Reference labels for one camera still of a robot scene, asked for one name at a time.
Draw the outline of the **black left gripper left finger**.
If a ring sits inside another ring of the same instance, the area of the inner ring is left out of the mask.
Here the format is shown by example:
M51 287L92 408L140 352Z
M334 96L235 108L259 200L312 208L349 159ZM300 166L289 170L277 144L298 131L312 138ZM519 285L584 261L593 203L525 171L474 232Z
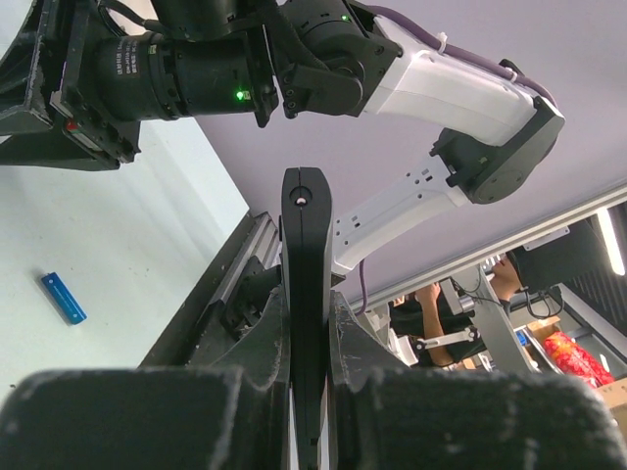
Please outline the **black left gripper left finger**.
M30 375L1 410L1 465L285 469L289 350L274 290L256 326L209 365Z

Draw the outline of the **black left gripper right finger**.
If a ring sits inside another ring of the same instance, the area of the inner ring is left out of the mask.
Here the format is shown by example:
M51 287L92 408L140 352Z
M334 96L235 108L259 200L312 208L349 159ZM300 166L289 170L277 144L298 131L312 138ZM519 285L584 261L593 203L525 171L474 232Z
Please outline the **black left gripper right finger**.
M410 368L358 322L329 312L334 469L622 469L626 445L602 399L554 374Z

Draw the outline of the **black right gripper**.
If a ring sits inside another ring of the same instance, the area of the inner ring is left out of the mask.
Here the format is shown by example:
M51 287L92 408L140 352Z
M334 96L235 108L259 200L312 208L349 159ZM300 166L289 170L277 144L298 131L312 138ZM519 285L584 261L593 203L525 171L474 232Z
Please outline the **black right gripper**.
M34 1L1 59L1 164L116 170L139 123L105 107L95 59L113 34L93 1Z

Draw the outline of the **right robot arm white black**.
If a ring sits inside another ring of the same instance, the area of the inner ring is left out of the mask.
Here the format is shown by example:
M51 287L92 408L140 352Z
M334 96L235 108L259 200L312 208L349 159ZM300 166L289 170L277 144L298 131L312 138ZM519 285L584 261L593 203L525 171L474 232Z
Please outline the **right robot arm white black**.
M418 118L423 164L334 224L344 275L436 214L498 202L553 149L565 119L510 61L493 62L359 1L35 1L1 60L1 163L116 170L140 125L282 109Z

